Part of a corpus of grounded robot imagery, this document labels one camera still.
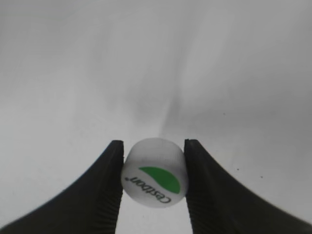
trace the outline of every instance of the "green leaf logo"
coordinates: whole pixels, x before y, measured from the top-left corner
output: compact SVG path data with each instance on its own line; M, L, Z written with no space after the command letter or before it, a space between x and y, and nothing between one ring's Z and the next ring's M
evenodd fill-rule
M158 167L140 167L140 170L152 177L164 189L179 194L180 183L170 172Z

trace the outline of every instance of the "logo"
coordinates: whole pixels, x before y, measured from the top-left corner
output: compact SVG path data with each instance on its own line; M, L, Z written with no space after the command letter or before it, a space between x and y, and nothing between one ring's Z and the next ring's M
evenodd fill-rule
M157 184L160 185L163 189L175 194L180 193L180 183L172 173L157 167L140 167L139 169L148 174L151 178L153 178L157 182ZM147 185L146 182L139 179L138 177L133 177L131 179L126 177L125 180L131 181L135 185L141 187L142 191L152 196L155 196L156 199L161 203L171 202L170 197L162 194L159 191L156 191L155 188Z
M125 178L127 181L131 181L132 183L136 184L137 186L142 188L142 191L145 191L145 193L150 194L152 196L155 196L156 199L161 203L169 203L171 202L171 198L168 196L165 196L159 191L156 191L155 188L153 188L150 185L147 185L144 181L140 180L137 177L133 177L131 179Z
M172 173L158 167L140 167L139 169L153 178L165 190L174 194L180 193L180 183Z

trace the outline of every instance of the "white plastic cap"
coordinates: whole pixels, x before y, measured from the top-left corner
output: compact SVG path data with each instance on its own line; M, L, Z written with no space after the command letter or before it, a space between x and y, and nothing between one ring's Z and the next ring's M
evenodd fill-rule
M183 151L175 143L157 137L139 141L125 161L121 184L142 205L165 208L177 204L188 190Z

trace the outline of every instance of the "white background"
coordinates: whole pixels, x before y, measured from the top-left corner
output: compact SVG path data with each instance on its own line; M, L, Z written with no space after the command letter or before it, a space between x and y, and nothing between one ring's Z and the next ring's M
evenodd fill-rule
M312 2L0 0L0 226L146 137L312 222ZM192 233L186 201L124 193L124 233Z

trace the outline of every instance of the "white cylindrical object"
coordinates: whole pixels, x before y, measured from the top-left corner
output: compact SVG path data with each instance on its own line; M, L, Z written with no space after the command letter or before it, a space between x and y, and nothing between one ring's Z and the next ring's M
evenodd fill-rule
M126 158L121 184L142 205L165 208L177 204L188 190L183 151L158 137L139 141Z

